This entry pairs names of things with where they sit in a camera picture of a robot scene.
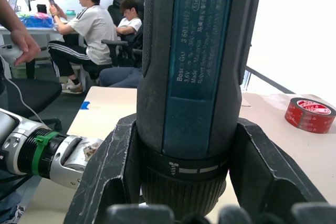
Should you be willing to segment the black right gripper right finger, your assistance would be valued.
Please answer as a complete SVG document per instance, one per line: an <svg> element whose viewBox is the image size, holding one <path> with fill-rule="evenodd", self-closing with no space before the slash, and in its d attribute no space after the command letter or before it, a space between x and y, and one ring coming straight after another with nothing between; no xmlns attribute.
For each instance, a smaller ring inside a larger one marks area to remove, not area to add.
<svg viewBox="0 0 336 224"><path fill-rule="evenodd" d="M252 218L263 213L289 218L296 203L325 202L299 165L261 127L240 118L229 173L239 205Z"/></svg>

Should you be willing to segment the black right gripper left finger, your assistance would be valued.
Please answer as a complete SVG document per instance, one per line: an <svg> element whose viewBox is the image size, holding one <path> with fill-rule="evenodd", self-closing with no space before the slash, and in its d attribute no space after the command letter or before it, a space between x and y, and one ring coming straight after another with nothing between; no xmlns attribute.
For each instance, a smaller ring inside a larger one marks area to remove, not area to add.
<svg viewBox="0 0 336 224"><path fill-rule="evenodd" d="M141 159L135 118L121 118L89 160L65 223L109 223L109 207L138 205Z"/></svg>

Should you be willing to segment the operator bare hand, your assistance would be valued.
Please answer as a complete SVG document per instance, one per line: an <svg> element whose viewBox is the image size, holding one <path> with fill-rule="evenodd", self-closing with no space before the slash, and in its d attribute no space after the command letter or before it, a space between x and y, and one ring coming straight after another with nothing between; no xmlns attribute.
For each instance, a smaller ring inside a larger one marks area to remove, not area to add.
<svg viewBox="0 0 336 224"><path fill-rule="evenodd" d="M10 34L12 42L23 52L14 65L31 62L41 52L39 45L27 30L14 30Z"/></svg>

